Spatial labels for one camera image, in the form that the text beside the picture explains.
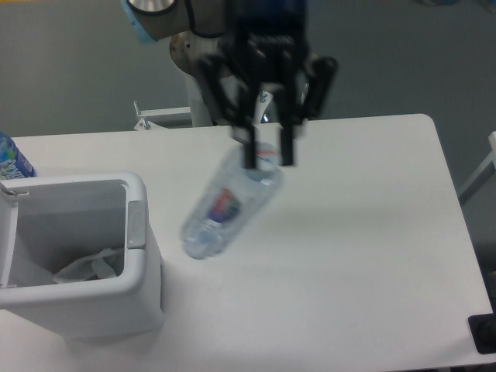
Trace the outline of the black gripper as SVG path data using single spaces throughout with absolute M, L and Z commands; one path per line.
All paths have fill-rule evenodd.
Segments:
M 210 116 L 232 127 L 232 138 L 243 147 L 243 166 L 255 169 L 257 135 L 253 124 L 260 86 L 277 91 L 281 165 L 295 164 L 295 140 L 303 122 L 319 115 L 338 70 L 333 57 L 309 54 L 305 36 L 306 1 L 229 1 L 228 59 L 209 54 L 197 59 L 197 82 Z M 235 77 L 237 102 L 227 95 L 220 73 Z M 298 100 L 296 75 L 302 72 L 308 88 Z

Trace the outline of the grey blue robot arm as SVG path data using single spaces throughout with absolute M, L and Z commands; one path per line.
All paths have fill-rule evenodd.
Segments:
M 191 60 L 210 117 L 231 126 L 244 166 L 256 167 L 256 99 L 271 91 L 280 123 L 281 163 L 295 164 L 303 122 L 322 109 L 338 67 L 312 52 L 305 1 L 124 1 L 140 39 L 158 42 L 190 32 L 215 40 L 215 49 Z

